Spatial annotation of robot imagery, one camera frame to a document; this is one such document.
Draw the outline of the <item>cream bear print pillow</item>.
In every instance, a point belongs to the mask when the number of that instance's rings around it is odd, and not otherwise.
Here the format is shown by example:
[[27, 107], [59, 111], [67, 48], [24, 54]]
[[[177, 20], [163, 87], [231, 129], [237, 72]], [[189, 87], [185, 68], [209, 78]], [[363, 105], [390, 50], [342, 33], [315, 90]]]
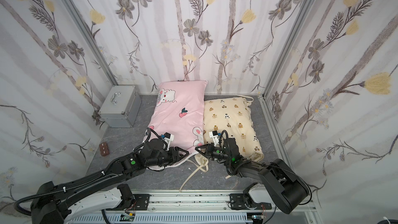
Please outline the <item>cream bear print pillow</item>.
[[200, 131], [199, 140], [194, 146], [213, 143], [210, 134], [214, 131], [227, 131], [229, 137], [235, 138], [240, 154], [252, 161], [259, 162], [264, 158], [260, 141], [254, 130], [251, 118], [252, 97], [238, 96], [225, 99], [213, 99], [204, 102], [204, 130]]

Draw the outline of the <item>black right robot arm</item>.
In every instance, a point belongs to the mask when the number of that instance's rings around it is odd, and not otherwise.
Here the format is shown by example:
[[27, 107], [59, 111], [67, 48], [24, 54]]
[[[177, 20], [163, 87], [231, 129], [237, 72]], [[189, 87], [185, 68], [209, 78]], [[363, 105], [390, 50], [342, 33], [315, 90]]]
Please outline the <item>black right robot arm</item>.
[[226, 167], [230, 176], [252, 178], [256, 183], [249, 185], [242, 194], [230, 195], [233, 210], [256, 209], [262, 204], [274, 204], [285, 214], [290, 214], [306, 197], [312, 197], [309, 185], [294, 173], [281, 159], [271, 163], [259, 163], [244, 158], [234, 138], [222, 144], [205, 144], [195, 150], [208, 160], [217, 160]]

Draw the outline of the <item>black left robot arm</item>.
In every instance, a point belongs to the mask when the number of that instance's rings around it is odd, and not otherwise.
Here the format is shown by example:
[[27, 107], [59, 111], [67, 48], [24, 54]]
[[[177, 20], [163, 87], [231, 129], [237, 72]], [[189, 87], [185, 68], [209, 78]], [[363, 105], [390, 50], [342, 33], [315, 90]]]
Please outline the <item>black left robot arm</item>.
[[71, 207], [80, 200], [104, 188], [142, 175], [150, 167], [165, 168], [174, 165], [188, 155], [187, 150], [168, 147], [166, 141], [152, 139], [91, 175], [59, 185], [52, 181], [45, 183], [35, 195], [17, 200], [13, 208], [30, 216], [34, 224], [63, 224], [73, 214]]

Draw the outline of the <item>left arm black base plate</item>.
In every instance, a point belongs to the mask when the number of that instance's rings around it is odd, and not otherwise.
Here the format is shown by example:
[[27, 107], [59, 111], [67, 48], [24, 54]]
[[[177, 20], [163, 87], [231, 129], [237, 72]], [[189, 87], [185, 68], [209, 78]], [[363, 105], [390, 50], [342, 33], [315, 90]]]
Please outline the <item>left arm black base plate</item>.
[[146, 211], [148, 209], [150, 194], [135, 194], [133, 201], [126, 211]]

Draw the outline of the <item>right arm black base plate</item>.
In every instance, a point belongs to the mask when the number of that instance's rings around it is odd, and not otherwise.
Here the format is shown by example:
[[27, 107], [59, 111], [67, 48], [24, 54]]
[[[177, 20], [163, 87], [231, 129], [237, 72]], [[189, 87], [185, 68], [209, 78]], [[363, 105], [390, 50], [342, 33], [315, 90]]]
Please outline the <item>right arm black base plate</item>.
[[229, 208], [232, 210], [271, 210], [270, 203], [255, 203], [249, 194], [229, 194]]

